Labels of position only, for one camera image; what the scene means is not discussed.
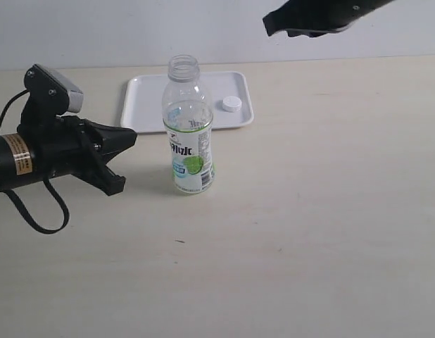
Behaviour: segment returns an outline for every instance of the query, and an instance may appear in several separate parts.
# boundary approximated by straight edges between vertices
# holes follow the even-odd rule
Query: bottle cap
[[[231,113],[240,111],[242,106],[243,102],[239,97],[236,96],[227,96],[222,100],[222,107]]]

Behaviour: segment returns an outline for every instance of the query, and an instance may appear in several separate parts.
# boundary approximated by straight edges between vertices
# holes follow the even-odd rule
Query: plastic bottle
[[[175,186],[188,194],[203,192],[215,178],[211,156],[211,96],[200,81],[193,56],[169,62],[170,79],[163,94],[163,120],[172,152]]]

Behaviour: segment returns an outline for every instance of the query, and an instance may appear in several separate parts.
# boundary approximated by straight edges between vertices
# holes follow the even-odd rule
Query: plastic tray
[[[253,109],[246,78],[238,72],[202,73],[201,80],[213,96],[213,129],[237,128],[253,121]],[[164,132],[161,99],[168,84],[167,75],[140,75],[128,82],[120,124],[139,134]],[[226,96],[237,96],[243,106],[230,113],[222,108]]]

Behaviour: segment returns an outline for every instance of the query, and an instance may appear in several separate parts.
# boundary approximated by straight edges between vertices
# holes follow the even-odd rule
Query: bottle neck
[[[169,61],[168,77],[179,83],[197,81],[201,71],[197,60],[190,55],[177,55]]]

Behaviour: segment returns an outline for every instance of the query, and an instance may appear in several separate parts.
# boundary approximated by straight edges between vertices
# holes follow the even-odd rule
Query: black robotic arm
[[[320,37],[349,28],[354,21],[394,0],[289,0],[263,18],[267,35]]]

